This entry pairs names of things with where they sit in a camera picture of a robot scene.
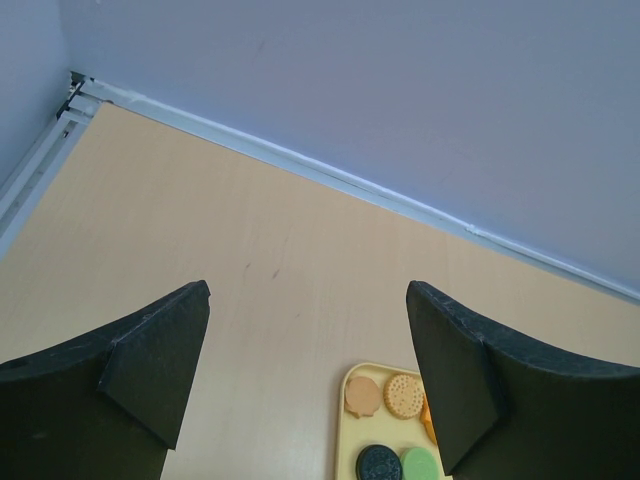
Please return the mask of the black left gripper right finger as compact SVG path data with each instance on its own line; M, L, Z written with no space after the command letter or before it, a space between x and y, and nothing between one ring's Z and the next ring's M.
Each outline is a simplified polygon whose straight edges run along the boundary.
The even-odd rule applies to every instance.
M638 477L637 368L534 339L425 282L406 306L447 475Z

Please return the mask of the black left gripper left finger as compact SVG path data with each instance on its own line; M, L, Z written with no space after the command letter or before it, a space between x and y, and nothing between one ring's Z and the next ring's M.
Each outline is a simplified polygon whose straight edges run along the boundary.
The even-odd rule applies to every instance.
M4 479L158 479L210 315L205 281L1 365Z

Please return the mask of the dotted biscuit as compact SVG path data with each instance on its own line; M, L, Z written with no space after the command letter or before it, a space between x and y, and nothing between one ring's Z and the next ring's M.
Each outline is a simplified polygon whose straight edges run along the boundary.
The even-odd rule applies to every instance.
M424 392L415 376L395 374L384 385L383 400L392 416L409 420L422 412Z

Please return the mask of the plain round tan cookie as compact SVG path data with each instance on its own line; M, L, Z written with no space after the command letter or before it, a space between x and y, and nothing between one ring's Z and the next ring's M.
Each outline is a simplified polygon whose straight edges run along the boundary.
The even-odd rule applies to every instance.
M345 409L356 418L372 417L381 406L382 393L371 378L356 376L347 381L344 400Z

